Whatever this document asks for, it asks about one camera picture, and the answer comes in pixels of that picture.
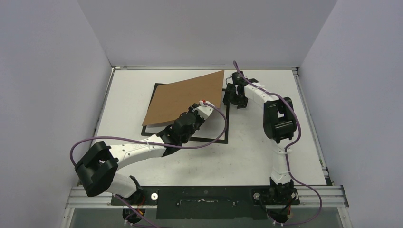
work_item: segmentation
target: cardboard sheet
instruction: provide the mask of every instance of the cardboard sheet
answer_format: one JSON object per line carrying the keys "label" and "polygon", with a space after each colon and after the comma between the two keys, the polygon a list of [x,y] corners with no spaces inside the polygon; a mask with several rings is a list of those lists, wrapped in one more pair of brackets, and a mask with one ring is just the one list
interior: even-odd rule
{"label": "cardboard sheet", "polygon": [[200,100],[220,107],[224,71],[180,82],[160,85],[151,100],[142,126],[170,122]]}

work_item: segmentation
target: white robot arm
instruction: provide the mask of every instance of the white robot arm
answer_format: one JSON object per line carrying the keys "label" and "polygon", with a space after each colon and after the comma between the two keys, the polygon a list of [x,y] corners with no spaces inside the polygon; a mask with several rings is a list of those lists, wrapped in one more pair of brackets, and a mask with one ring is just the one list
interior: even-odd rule
{"label": "white robot arm", "polygon": [[[224,103],[245,108],[248,100],[252,100],[263,108],[263,129],[272,144],[272,171],[271,182],[286,184],[292,182],[287,170],[286,153],[278,146],[283,139],[291,139],[297,129],[295,119],[284,104],[276,97],[266,94],[258,88],[263,88],[256,79],[250,79],[254,86],[248,84],[237,72],[231,75],[232,84],[227,84]],[[285,100],[292,107],[291,99]]]}
{"label": "white robot arm", "polygon": [[173,124],[149,138],[141,140],[146,144],[125,143],[107,146],[104,141],[95,143],[75,165],[75,170],[89,197],[102,192],[130,198],[141,189],[137,180],[130,176],[116,173],[118,169],[145,159],[168,156],[179,148],[148,143],[182,146],[199,130],[200,126],[212,113],[212,109],[199,101],[182,113]]}

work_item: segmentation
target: white wall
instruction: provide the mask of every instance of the white wall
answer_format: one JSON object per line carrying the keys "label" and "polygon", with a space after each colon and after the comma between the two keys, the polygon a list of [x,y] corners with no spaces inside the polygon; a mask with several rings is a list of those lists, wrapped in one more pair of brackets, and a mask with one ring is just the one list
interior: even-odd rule
{"label": "white wall", "polygon": [[401,0],[339,0],[299,71],[357,228],[403,223],[402,10]]}
{"label": "white wall", "polygon": [[0,227],[60,226],[110,71],[76,0],[0,2]]}
{"label": "white wall", "polygon": [[112,65],[302,64],[336,0],[78,0]]}

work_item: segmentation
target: purple cable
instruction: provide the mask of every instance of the purple cable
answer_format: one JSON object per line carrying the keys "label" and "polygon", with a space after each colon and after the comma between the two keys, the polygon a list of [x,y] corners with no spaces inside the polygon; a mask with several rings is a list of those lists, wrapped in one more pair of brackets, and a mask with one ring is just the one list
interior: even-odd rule
{"label": "purple cable", "polygon": [[[135,215],[136,213],[132,213],[128,216],[126,216],[125,221],[127,221],[131,216]],[[147,225],[140,225],[140,224],[133,224],[134,227],[142,227],[142,228],[153,228],[153,226],[147,226]]]}
{"label": "purple cable", "polygon": [[[278,98],[284,103],[284,105],[290,110],[291,114],[294,116],[295,122],[297,123],[297,128],[298,128],[298,137],[284,148],[284,152],[287,152],[287,149],[288,149],[290,146],[296,144],[296,143],[301,139],[301,124],[299,123],[299,120],[298,120],[297,115],[295,114],[294,110],[293,110],[293,109],[291,108],[291,106],[287,103],[287,101],[284,100],[284,98],[283,98],[282,96],[280,96],[279,94],[270,93],[270,92],[268,92],[267,90],[265,90],[265,89],[263,89],[263,88],[260,88],[260,87],[257,87],[256,85],[252,84],[252,83],[243,75],[243,73],[241,73],[241,71],[240,71],[240,69],[239,69],[239,67],[238,67],[238,64],[237,64],[237,62],[236,62],[235,60],[233,61],[233,64],[234,64],[234,67],[235,67],[235,69],[237,70],[238,74],[240,74],[240,75],[242,76],[242,78],[243,78],[249,85],[251,85],[251,86],[253,86],[253,87],[255,87],[255,88],[257,88],[257,89],[259,89],[259,90],[261,90],[261,91],[263,91],[263,92],[265,92],[265,93],[268,94],[268,95],[273,95],[273,96],[278,97]],[[297,179],[295,179],[295,177],[292,175],[291,170],[290,170],[290,165],[289,165],[289,160],[288,160],[288,154],[286,154],[286,161],[287,161],[287,170],[288,170],[288,172],[289,172],[289,174],[290,174],[290,177],[291,177],[293,180],[295,180],[295,182],[297,182],[298,184],[300,184],[300,185],[302,185],[302,186],[305,186],[305,187],[311,189],[312,191],[314,191],[314,193],[316,193],[316,195],[319,197],[319,210],[317,211],[317,213],[316,213],[314,216],[312,216],[310,219],[305,220],[305,221],[302,221],[302,222],[295,222],[295,223],[286,223],[286,224],[284,224],[284,226],[301,225],[301,224],[310,222],[311,220],[313,220],[314,218],[316,218],[316,217],[320,214],[320,212],[322,211],[322,197],[320,197],[319,192],[316,191],[314,188],[312,188],[311,186],[309,186],[309,185],[307,185],[307,184],[305,184],[305,183],[302,183],[302,182],[298,181]]]}
{"label": "purple cable", "polygon": [[131,143],[137,143],[137,144],[144,144],[144,145],[149,144],[149,145],[172,147],[172,148],[178,148],[178,149],[200,149],[200,148],[206,147],[208,145],[211,145],[211,144],[215,143],[217,140],[219,140],[221,138],[221,136],[225,133],[225,131],[227,130],[227,127],[228,127],[228,123],[227,123],[227,118],[225,117],[225,114],[220,109],[218,109],[215,106],[213,106],[213,105],[211,105],[209,103],[206,103],[206,102],[203,102],[203,104],[207,105],[207,106],[213,108],[215,111],[217,111],[224,118],[224,121],[225,121],[224,130],[222,130],[221,134],[217,138],[215,138],[214,140],[212,140],[209,143],[206,143],[206,144],[201,145],[201,146],[188,146],[188,147],[186,147],[186,146],[175,146],[175,145],[168,145],[168,144],[156,143],[156,142],[147,143],[147,142],[143,142],[143,141],[139,141],[139,140],[126,139],[126,138],[114,137],[114,136],[96,136],[96,137],[91,137],[91,138],[87,138],[87,139],[83,139],[81,141],[78,141],[76,144],[73,145],[73,147],[71,147],[71,149],[70,149],[71,163],[73,163],[74,166],[76,165],[76,162],[73,159],[73,151],[78,145],[80,145],[80,144],[82,144],[84,142],[92,141],[92,140],[96,140],[96,139],[114,139],[114,140],[127,141],[127,142],[131,142]]}

